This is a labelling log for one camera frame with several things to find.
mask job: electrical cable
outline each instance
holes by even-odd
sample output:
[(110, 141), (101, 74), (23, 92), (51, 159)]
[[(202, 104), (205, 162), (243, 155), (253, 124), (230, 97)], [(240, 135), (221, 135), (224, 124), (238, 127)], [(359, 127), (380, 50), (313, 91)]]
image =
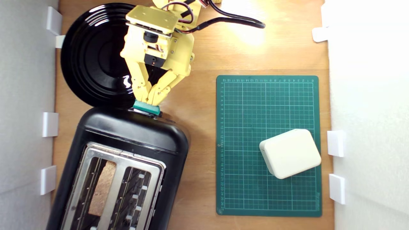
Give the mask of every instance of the electrical cable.
[(249, 18), (246, 16), (240, 16), (236, 14), (230, 14), (227, 13), (221, 9), (219, 9), (212, 0), (200, 0), (201, 2), (203, 1), (205, 4), (209, 4), (216, 12), (227, 16), (229, 18), (225, 17), (218, 17), (218, 18), (213, 18), (210, 19), (209, 21), (203, 22), (200, 25), (196, 26), (195, 28), (192, 28), (190, 30), (180, 30), (180, 29), (175, 29), (176, 32), (183, 33), (183, 34), (189, 34), (193, 33), (198, 30), (202, 30), (212, 24), (219, 23), (219, 22), (225, 22), (225, 23), (236, 23), (236, 24), (242, 24), (242, 25), (248, 25), (260, 29), (265, 28), (265, 24), (259, 20), (256, 20), (254, 18)]
[(165, 9), (165, 8), (169, 7), (170, 5), (182, 5), (182, 6), (186, 7), (186, 9), (189, 11), (189, 14), (191, 16), (191, 20), (179, 19), (179, 22), (190, 24), (190, 23), (192, 23), (194, 21), (193, 10), (192, 10), (192, 8), (190, 8), (190, 6), (188, 4), (186, 4), (184, 2), (170, 2), (170, 3), (166, 4), (166, 5), (164, 5), (161, 9)]

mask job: black plate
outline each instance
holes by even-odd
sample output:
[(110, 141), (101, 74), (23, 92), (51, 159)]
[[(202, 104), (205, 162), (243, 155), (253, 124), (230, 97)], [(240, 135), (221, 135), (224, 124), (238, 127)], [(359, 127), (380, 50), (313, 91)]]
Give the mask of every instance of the black plate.
[(91, 106), (132, 107), (135, 97), (125, 60), (119, 55), (128, 31), (125, 3), (95, 7), (68, 30), (61, 67), (70, 89)]

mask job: white wall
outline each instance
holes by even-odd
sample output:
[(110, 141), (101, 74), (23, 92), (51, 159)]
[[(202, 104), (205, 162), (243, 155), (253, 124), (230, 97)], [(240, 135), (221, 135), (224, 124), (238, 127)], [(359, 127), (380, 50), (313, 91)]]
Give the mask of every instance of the white wall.
[(50, 195), (39, 195), (40, 170), (52, 163), (42, 113), (55, 98), (47, 6), (58, 0), (0, 1), (0, 230), (43, 230), (50, 212)]
[(336, 230), (409, 229), (409, 2), (327, 0), (332, 6), (333, 130), (346, 131), (346, 205)]

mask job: black cable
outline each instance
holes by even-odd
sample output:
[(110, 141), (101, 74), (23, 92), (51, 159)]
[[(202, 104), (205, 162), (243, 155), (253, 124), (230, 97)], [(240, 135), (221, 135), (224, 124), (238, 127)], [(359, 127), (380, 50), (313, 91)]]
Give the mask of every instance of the black cable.
[(256, 20), (254, 18), (249, 18), (249, 17), (245, 17), (245, 16), (240, 16), (240, 15), (236, 15), (236, 14), (230, 14), (227, 12), (224, 12), (223, 10), (219, 9), (212, 0), (204, 0), (204, 2), (206, 2), (207, 4), (210, 4), (211, 7), (216, 10), (218, 13), (230, 17), (230, 18), (224, 18), (224, 17), (219, 17), (219, 18), (213, 18), (210, 19), (209, 21), (206, 21), (198, 26), (196, 26), (195, 28), (192, 28), (190, 30), (179, 30), (179, 29), (175, 29), (175, 31), (179, 32), (179, 33), (184, 33), (184, 34), (189, 34), (189, 33), (193, 33), (195, 31), (198, 30), (202, 30), (214, 23), (219, 23), (219, 22), (225, 22), (225, 23), (236, 23), (236, 24), (242, 24), (242, 25), (248, 25), (248, 26), (253, 26), (256, 28), (260, 28), (260, 29), (264, 29), (265, 28), (265, 24), (259, 20)]
[(254, 18), (249, 18), (249, 17), (246, 17), (246, 16), (237, 15), (237, 14), (227, 13), (227, 12), (221, 10), (219, 7), (217, 7), (216, 4), (214, 4), (213, 0), (205, 0), (205, 1), (206, 1), (207, 4), (209, 4), (216, 12), (218, 12), (218, 13), (221, 14), (221, 15), (224, 15), (224, 16), (227, 16), (227, 17), (231, 17), (231, 18), (237, 18), (237, 19), (243, 19), (243, 20), (251, 21), (251, 22), (254, 22), (254, 23), (256, 23), (256, 24), (260, 24), (260, 26), (263, 25), (263, 26), (264, 26), (263, 28), (265, 28), (265, 24), (264, 24), (263, 22), (259, 21), (259, 20), (256, 20), (256, 19), (254, 19)]
[(253, 27), (257, 27), (257, 28), (261, 28), (261, 29), (265, 27), (265, 25), (262, 26), (262, 25), (260, 25), (260, 24), (254, 23), (254, 22), (250, 22), (250, 21), (242, 20), (242, 19), (238, 19), (238, 18), (224, 18), (224, 17), (219, 17), (219, 18), (213, 18), (213, 19), (210, 19), (209, 21), (206, 21), (206, 22), (204, 22), (204, 23), (201, 23), (200, 25), (196, 26), (196, 27), (193, 28), (193, 29), (184, 30), (184, 31), (182, 31), (182, 30), (177, 30), (177, 31), (178, 31), (178, 32), (184, 32), (184, 33), (187, 33), (187, 34), (188, 34), (188, 33), (193, 33), (193, 32), (195, 32), (195, 31), (202, 30), (202, 29), (204, 29), (204, 28), (206, 28), (206, 27), (208, 27), (208, 26), (210, 26), (210, 25), (212, 25), (212, 24), (214, 24), (214, 23), (220, 23), (220, 22), (236, 23), (236, 24), (242, 24), (242, 25), (249, 25), (249, 26), (253, 26)]

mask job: grid lines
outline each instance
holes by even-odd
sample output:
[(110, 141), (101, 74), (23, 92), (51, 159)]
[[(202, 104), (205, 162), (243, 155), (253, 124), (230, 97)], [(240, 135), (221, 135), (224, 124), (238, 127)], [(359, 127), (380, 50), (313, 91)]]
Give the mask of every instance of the grid lines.
[(291, 129), (308, 129), (319, 147), (315, 100), (314, 76), (218, 77), (219, 214), (321, 215), (321, 167), (280, 180), (258, 147)]

